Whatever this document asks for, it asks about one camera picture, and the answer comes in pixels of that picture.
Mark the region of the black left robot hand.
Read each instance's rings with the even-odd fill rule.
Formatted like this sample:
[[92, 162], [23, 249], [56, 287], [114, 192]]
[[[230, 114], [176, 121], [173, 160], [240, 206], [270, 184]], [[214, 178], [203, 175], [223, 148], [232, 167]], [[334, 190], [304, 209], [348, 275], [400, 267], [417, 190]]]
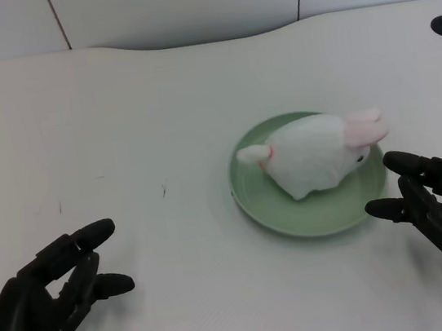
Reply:
[[95, 302], [133, 290], [129, 276], [98, 271], [95, 249], [115, 230], [101, 219], [39, 251], [0, 293], [0, 331], [76, 331]]

